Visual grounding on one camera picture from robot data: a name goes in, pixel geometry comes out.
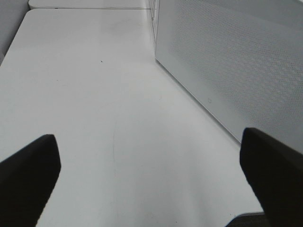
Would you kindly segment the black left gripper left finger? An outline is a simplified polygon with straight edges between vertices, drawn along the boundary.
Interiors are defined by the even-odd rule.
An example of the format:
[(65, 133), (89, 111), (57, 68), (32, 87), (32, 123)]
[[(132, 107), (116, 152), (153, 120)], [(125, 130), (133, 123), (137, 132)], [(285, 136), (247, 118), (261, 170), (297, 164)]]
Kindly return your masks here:
[(0, 225), (36, 226), (58, 180), (56, 138), (46, 134), (0, 163)]

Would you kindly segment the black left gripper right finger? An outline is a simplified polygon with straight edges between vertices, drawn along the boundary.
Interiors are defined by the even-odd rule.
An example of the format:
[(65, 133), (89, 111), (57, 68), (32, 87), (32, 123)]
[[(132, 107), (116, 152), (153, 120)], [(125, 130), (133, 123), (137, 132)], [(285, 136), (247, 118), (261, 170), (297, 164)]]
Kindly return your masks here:
[(303, 156), (256, 128), (245, 128), (240, 166), (273, 227), (303, 225)]

